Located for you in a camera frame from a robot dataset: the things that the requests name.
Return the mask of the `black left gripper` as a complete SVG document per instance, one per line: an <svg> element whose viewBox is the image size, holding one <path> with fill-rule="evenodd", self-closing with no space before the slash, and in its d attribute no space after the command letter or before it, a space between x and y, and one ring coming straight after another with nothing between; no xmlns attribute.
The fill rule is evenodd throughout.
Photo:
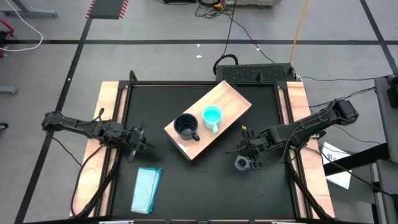
<svg viewBox="0 0 398 224"><path fill-rule="evenodd" d="M123 154L127 154L127 161L132 162L138 151L154 150L154 146L145 142L144 124L127 133L125 141L119 147Z"/></svg>

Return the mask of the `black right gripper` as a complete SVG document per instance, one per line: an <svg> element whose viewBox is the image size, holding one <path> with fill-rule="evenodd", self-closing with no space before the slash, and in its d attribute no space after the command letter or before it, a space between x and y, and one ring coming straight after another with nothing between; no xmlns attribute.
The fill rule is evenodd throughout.
<svg viewBox="0 0 398 224"><path fill-rule="evenodd" d="M254 157L257 155L266 161L263 152L269 150L271 144L272 143L269 139L268 129L262 130L260 132L255 132L253 130L243 130L243 140L239 143L239 155L244 157ZM249 161L249 168L251 170L259 170L263 167L262 161Z"/></svg>

